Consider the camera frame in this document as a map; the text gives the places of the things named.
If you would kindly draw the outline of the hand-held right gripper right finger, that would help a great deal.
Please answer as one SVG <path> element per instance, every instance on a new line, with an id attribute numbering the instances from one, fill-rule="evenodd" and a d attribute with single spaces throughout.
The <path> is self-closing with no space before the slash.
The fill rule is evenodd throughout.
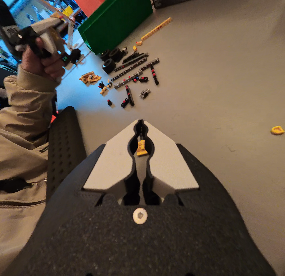
<path id="1" fill-rule="evenodd" d="M 169 194 L 199 189 L 177 144 L 143 120 L 143 137 L 148 153 L 143 196 L 146 205 L 159 205 Z"/>

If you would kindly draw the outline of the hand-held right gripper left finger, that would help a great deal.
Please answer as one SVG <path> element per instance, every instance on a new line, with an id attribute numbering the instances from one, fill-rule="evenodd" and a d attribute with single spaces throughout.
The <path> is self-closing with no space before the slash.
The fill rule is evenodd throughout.
<path id="1" fill-rule="evenodd" d="M 135 120 L 104 144 L 83 189 L 113 194 L 125 205 L 140 203 L 140 181 L 134 154 L 138 148 L 141 120 Z"/>

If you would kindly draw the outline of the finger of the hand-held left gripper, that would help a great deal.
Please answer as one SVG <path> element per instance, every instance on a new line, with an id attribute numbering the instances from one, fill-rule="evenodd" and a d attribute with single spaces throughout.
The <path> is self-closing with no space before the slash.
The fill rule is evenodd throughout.
<path id="1" fill-rule="evenodd" d="M 31 28 L 36 34 L 43 34 L 50 28 L 57 28 L 59 25 L 64 23 L 64 20 L 56 17 L 49 17 L 47 19 L 38 21 L 31 24 Z"/>
<path id="2" fill-rule="evenodd" d="M 65 52 L 65 47 L 64 47 L 65 41 L 61 38 L 61 36 L 58 40 L 53 40 L 50 32 L 45 32 L 40 35 L 40 38 L 43 41 L 43 48 L 42 48 L 43 56 L 53 56 L 58 52 L 60 53 Z"/>

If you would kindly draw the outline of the yellow connector black pin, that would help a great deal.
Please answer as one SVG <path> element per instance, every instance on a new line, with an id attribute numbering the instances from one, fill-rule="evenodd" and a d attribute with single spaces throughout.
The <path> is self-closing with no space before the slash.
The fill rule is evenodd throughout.
<path id="1" fill-rule="evenodd" d="M 139 135 L 137 137 L 137 145 L 138 145 L 137 151 L 136 151 L 137 157 L 148 155 L 148 152 L 145 149 L 145 140 L 146 140 L 145 128 L 142 124 L 140 124 L 139 129 L 140 129 L 140 131 L 139 131 Z"/>

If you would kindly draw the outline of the person's left forearm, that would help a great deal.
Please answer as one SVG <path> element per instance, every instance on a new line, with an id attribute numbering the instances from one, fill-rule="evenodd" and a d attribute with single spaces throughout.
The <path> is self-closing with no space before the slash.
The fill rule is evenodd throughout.
<path id="1" fill-rule="evenodd" d="M 4 79 L 9 107 L 0 113 L 1 134 L 39 147 L 47 142 L 52 100 L 61 79 L 50 80 L 18 67 L 17 75 Z"/>

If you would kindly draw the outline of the wooden desk lamp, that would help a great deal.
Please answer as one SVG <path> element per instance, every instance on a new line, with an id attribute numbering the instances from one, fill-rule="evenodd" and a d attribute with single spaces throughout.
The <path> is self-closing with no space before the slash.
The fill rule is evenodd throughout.
<path id="1" fill-rule="evenodd" d="M 50 5 L 45 0 L 35 0 L 38 3 L 44 5 L 48 10 L 52 12 L 49 17 L 56 17 L 61 18 L 64 20 L 64 23 L 59 25 L 57 28 L 54 28 L 57 32 L 59 32 L 61 38 L 65 41 L 65 52 L 70 55 L 70 62 L 69 64 L 76 65 L 81 51 L 77 47 L 77 45 L 73 45 L 73 29 L 75 25 L 75 17 L 72 14 L 65 14 L 64 11 L 61 9 L 55 8 L 54 6 Z M 38 34 L 39 37 L 36 39 L 37 46 L 42 49 L 43 48 L 43 41 L 40 38 L 41 34 Z"/>

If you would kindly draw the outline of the grey desk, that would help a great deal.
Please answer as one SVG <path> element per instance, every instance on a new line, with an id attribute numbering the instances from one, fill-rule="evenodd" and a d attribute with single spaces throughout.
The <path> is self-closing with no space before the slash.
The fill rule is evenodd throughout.
<path id="1" fill-rule="evenodd" d="M 130 83 L 105 96 L 81 74 L 102 76 L 90 53 L 57 88 L 58 107 L 77 111 L 89 155 L 143 118 L 182 144 L 223 184 L 263 255 L 284 275 L 284 0 L 192 0 L 156 10 L 121 46 L 171 17 L 139 52 L 155 58 L 159 86 Z M 150 89 L 145 98 L 141 91 Z"/>

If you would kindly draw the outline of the person's left hand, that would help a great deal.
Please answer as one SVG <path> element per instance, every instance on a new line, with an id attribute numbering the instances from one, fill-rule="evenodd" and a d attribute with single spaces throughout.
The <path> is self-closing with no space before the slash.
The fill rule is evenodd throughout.
<path id="1" fill-rule="evenodd" d="M 27 45 L 22 55 L 21 68 L 29 73 L 58 81 L 65 74 L 64 62 L 56 52 L 51 57 L 41 59 Z"/>

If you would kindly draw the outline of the thin orange rod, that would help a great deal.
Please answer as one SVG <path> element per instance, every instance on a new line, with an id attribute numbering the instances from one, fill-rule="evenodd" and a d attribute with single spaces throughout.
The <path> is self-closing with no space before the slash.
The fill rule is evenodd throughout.
<path id="1" fill-rule="evenodd" d="M 83 53 L 81 52 L 80 57 L 77 61 L 76 64 L 83 64 L 84 59 L 91 53 L 91 51 L 87 52 L 87 53 Z"/>

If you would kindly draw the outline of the yellow curved panel pieces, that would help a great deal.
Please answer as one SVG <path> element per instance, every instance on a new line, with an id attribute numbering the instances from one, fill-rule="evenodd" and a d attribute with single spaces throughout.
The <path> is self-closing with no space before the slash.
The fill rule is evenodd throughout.
<path id="1" fill-rule="evenodd" d="M 83 82 L 85 85 L 96 83 L 101 79 L 101 76 L 98 76 L 94 73 L 94 71 L 90 71 L 82 75 L 79 80 Z"/>

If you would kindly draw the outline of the green storage bin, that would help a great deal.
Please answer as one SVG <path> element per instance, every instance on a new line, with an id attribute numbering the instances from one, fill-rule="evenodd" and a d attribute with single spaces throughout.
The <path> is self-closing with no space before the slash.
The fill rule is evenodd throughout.
<path id="1" fill-rule="evenodd" d="M 78 32 L 97 55 L 118 46 L 152 13 L 151 0 L 105 0 L 78 27 Z"/>

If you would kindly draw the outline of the black beam three red pins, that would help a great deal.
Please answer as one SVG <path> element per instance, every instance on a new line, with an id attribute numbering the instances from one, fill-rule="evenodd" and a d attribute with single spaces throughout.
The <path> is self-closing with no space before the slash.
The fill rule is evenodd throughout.
<path id="1" fill-rule="evenodd" d="M 128 97 L 129 103 L 130 103 L 130 105 L 132 107 L 134 107 L 134 100 L 133 100 L 133 97 L 132 97 L 132 94 L 131 94 L 131 90 L 130 90 L 128 85 L 125 85 L 125 88 L 126 88 L 126 92 L 127 92 L 127 97 Z"/>

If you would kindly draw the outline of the dark grey long toy beam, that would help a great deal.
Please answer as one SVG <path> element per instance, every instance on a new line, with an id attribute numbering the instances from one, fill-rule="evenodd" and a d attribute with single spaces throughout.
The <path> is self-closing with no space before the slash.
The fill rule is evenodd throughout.
<path id="1" fill-rule="evenodd" d="M 118 78 L 122 77 L 123 75 L 125 75 L 125 74 L 129 73 L 130 71 L 132 71 L 133 69 L 137 68 L 139 65 L 140 65 L 140 64 L 138 64 L 138 63 L 132 65 L 131 67 L 125 69 L 125 70 L 124 70 L 123 72 L 121 72 L 120 74 L 118 74 L 118 75 L 116 75 L 115 77 L 113 77 L 113 78 L 111 79 L 111 81 L 113 82 L 113 81 L 117 80 Z"/>

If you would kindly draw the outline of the light grey long toy beam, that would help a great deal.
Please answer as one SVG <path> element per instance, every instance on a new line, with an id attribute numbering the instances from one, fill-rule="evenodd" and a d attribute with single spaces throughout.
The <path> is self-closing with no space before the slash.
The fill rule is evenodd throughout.
<path id="1" fill-rule="evenodd" d="M 137 72 L 135 72 L 133 75 L 128 76 L 127 78 L 124 78 L 122 81 L 120 81 L 119 83 L 116 83 L 114 85 L 115 89 L 118 89 L 120 87 L 122 87 L 123 85 L 126 85 L 128 82 L 132 81 L 132 78 L 140 76 L 141 74 L 143 74 L 143 70 L 139 69 Z"/>

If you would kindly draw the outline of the black double toy beam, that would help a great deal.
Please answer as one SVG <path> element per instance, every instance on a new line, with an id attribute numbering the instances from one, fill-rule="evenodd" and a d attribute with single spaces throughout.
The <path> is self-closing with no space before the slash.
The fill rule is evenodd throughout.
<path id="1" fill-rule="evenodd" d="M 135 59 L 140 59 L 140 58 L 143 58 L 143 57 L 148 57 L 149 56 L 149 53 L 134 53 L 132 54 L 131 56 L 127 57 L 126 59 L 123 60 L 123 64 L 125 63 L 130 63 L 131 61 L 135 60 Z"/>

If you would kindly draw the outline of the black beam two red pins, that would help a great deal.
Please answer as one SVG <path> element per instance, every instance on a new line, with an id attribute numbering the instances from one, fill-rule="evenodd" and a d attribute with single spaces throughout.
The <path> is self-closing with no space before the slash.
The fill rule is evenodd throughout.
<path id="1" fill-rule="evenodd" d="M 151 66 L 150 66 L 150 69 L 151 69 L 151 73 L 152 73 L 152 77 L 153 77 L 153 79 L 154 79 L 155 85 L 158 86 L 158 85 L 159 85 L 159 81 L 158 81 L 158 79 L 157 79 L 157 75 L 156 75 L 156 73 L 155 73 L 154 66 L 151 65 Z"/>

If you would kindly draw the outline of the black jacket zipper pull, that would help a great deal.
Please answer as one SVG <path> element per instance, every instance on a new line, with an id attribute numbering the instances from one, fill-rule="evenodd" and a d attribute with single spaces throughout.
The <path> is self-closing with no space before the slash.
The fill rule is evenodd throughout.
<path id="1" fill-rule="evenodd" d="M 19 192 L 23 189 L 31 188 L 32 186 L 31 183 L 27 183 L 26 180 L 21 177 L 0 180 L 0 191 L 6 193 Z"/>

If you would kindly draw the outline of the short grey beam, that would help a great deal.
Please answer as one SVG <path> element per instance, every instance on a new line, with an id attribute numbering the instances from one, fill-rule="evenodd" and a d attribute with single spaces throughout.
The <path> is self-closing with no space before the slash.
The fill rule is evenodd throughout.
<path id="1" fill-rule="evenodd" d="M 159 58 L 156 58 L 156 59 L 152 60 L 151 62 L 149 62 L 149 63 L 143 65 L 143 66 L 140 67 L 139 69 L 140 69 L 140 71 L 145 71 L 145 70 L 147 70 L 147 69 L 153 67 L 154 65 L 158 64 L 159 62 L 160 62 Z"/>

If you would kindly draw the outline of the long yellow toy beam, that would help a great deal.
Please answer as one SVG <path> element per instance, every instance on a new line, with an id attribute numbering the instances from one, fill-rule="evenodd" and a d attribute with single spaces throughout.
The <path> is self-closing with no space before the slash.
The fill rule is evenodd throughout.
<path id="1" fill-rule="evenodd" d="M 141 37 L 141 41 L 145 41 L 147 38 L 151 37 L 153 34 L 155 34 L 156 32 L 158 32 L 160 29 L 162 29 L 163 27 L 165 27 L 166 25 L 168 25 L 170 22 L 172 21 L 172 18 L 169 17 L 166 20 L 164 20 L 161 24 L 159 24 L 158 26 L 156 26 L 154 29 L 152 29 L 151 31 L 149 31 L 148 33 L 146 33 L 143 37 Z"/>

